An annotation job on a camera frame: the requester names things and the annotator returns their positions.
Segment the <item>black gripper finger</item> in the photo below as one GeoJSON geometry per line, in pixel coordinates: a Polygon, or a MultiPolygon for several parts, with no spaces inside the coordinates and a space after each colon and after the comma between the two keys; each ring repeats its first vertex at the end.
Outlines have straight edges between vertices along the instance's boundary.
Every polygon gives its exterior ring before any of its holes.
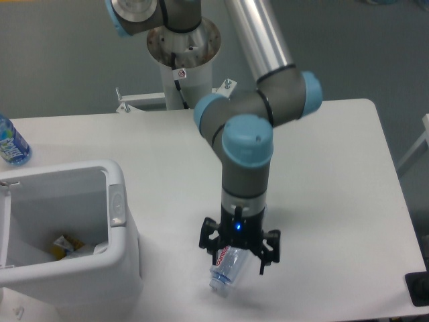
{"type": "Polygon", "coordinates": [[[249,250],[260,259],[259,274],[263,275],[266,266],[280,262],[280,230],[261,231],[249,242],[249,250]]]}
{"type": "Polygon", "coordinates": [[[212,256],[212,265],[214,266],[218,260],[218,252],[223,249],[220,236],[212,238],[211,236],[219,231],[219,224],[211,219],[205,217],[200,230],[200,238],[198,246],[201,249],[205,249],[206,252],[212,256]]]}

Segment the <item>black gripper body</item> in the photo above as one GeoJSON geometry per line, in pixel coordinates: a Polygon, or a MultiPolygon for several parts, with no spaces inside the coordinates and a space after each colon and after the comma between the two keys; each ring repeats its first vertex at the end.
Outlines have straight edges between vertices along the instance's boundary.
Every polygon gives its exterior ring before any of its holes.
{"type": "Polygon", "coordinates": [[[219,248],[231,246],[251,252],[263,249],[263,229],[265,207],[255,215],[244,216],[244,211],[237,217],[234,213],[221,207],[219,224],[219,248]]]}

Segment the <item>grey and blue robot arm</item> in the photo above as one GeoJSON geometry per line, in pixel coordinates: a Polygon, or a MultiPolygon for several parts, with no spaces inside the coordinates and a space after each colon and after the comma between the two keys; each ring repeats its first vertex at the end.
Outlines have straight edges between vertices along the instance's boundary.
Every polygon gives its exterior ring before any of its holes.
{"type": "Polygon", "coordinates": [[[249,250],[262,266],[280,261],[279,230],[264,231],[263,215],[273,154],[273,129],[314,113],[322,89],[297,69],[269,1],[227,1],[226,7],[256,82],[256,89],[225,97],[208,91],[190,103],[181,72],[211,62],[221,37],[202,16],[199,1],[107,1],[117,33],[147,32],[152,57],[166,66],[180,108],[222,164],[221,219],[206,218],[199,246],[211,256],[226,246],[249,250]]]}

